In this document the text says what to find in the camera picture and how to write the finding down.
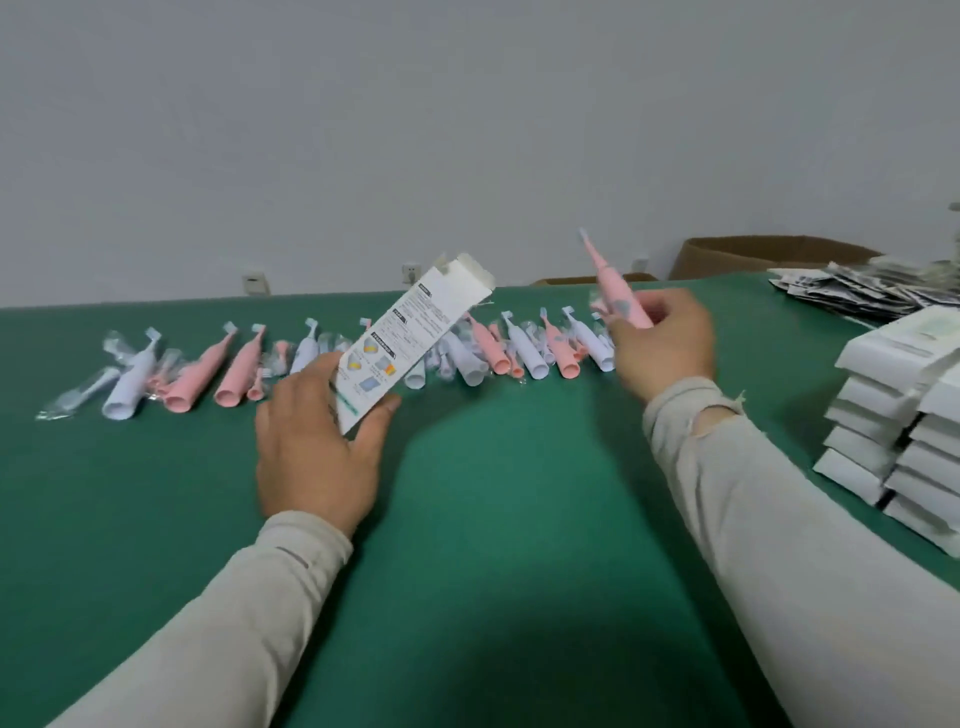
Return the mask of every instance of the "green work table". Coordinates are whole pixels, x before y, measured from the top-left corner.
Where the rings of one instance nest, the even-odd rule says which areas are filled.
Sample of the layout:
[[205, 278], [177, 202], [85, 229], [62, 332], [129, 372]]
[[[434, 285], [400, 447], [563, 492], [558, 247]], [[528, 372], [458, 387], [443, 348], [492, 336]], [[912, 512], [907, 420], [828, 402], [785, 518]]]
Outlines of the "green work table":
[[[719, 383], [809, 471], [863, 332], [763, 276], [692, 281], [713, 312]], [[298, 342], [303, 319], [359, 335], [397, 293], [0, 311], [0, 706], [40, 726], [143, 644], [262, 520], [254, 407], [207, 393], [185, 415], [35, 422], [98, 367], [104, 333], [153, 326], [196, 356], [232, 320]], [[481, 321], [541, 305], [555, 322], [585, 286], [501, 288]], [[275, 725], [786, 724], [643, 441], [638, 404], [592, 363], [469, 389], [406, 392], [380, 500], [324, 607]], [[837, 486], [813, 482], [950, 584], [935, 547]]]

